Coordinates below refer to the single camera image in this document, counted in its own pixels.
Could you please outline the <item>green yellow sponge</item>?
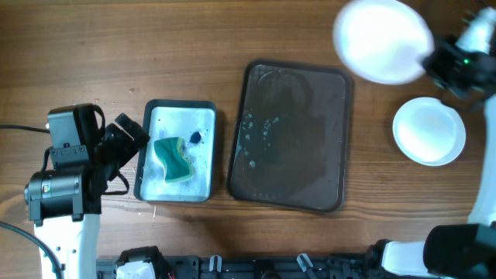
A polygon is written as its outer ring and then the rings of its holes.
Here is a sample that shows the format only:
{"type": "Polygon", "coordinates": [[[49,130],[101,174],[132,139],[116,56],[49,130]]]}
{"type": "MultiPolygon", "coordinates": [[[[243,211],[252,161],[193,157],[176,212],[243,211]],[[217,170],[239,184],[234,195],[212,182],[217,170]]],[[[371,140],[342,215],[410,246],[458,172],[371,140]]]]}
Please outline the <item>green yellow sponge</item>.
{"type": "Polygon", "coordinates": [[[157,159],[164,168],[164,181],[175,183],[189,179],[193,167],[184,155],[184,140],[180,137],[168,137],[153,143],[157,159]]]}

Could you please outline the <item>white plate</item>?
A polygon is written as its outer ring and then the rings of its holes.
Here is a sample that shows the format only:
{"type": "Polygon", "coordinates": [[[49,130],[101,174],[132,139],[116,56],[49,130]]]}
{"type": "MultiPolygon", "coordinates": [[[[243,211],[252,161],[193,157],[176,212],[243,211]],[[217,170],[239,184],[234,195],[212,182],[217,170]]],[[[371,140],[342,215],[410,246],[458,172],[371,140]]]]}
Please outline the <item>white plate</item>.
{"type": "Polygon", "coordinates": [[[338,13],[332,31],[341,62],[354,74],[379,84],[400,85],[420,78],[421,62],[434,50],[425,20],[395,0],[359,0],[338,13]]]}
{"type": "Polygon", "coordinates": [[[467,136],[458,112],[430,97],[403,104],[394,116],[392,133],[406,157],[429,167],[453,162],[462,153],[467,136]]]}

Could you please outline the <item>white plate top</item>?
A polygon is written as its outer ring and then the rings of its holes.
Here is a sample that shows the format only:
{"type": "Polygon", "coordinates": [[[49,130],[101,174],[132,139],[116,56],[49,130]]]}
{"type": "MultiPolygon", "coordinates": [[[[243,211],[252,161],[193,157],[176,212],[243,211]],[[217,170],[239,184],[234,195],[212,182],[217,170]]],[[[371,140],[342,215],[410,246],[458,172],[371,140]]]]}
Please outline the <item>white plate top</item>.
{"type": "Polygon", "coordinates": [[[425,20],[395,0],[359,0],[338,13],[332,31],[341,62],[354,74],[379,84],[400,85],[420,78],[421,62],[434,50],[425,20]]]}

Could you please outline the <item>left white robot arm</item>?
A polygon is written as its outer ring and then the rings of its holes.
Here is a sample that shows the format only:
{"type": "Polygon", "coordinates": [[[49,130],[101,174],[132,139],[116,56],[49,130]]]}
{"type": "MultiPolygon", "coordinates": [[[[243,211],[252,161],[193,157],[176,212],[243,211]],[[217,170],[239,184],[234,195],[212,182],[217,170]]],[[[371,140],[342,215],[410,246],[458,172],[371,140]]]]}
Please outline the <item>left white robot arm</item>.
{"type": "Polygon", "coordinates": [[[44,278],[95,278],[102,197],[108,183],[148,141],[126,114],[99,129],[94,115],[48,117],[53,167],[36,172],[25,189],[29,220],[43,244],[44,278]]]}

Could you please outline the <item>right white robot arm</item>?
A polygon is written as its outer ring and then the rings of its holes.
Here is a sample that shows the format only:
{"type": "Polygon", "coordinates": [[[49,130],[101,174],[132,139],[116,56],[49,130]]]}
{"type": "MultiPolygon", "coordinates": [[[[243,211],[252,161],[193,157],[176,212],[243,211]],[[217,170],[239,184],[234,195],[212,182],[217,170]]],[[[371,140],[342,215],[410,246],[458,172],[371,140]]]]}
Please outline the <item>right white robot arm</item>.
{"type": "Polygon", "coordinates": [[[437,43],[427,70],[445,89],[453,89],[449,107],[459,112],[476,141],[459,163],[422,170],[398,156],[370,156],[367,178],[389,194],[392,211],[401,206],[418,213],[447,209],[451,198],[474,210],[466,225],[435,227],[420,244],[382,241],[370,254],[369,267],[407,277],[493,278],[495,276],[495,58],[463,51],[453,40],[437,43]]]}

